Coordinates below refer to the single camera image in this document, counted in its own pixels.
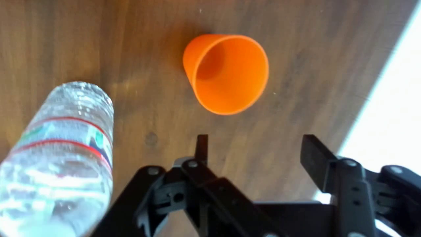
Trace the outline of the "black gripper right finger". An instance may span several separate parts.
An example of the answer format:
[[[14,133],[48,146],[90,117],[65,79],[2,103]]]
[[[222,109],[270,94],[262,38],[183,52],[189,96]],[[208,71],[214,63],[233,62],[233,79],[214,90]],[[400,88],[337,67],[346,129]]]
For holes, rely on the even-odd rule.
[[[379,173],[336,157],[316,136],[302,141],[300,162],[321,192],[335,198],[336,235],[382,237],[375,220],[403,237],[421,237],[421,177],[387,165]]]

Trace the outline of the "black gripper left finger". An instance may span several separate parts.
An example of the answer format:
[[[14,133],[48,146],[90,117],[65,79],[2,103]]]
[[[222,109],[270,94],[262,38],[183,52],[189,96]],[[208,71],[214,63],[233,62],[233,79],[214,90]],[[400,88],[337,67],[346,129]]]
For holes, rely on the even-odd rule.
[[[282,231],[227,178],[208,166],[208,136],[195,154],[170,171],[140,169],[91,237],[154,237],[168,217],[183,211],[200,237],[282,237]]]

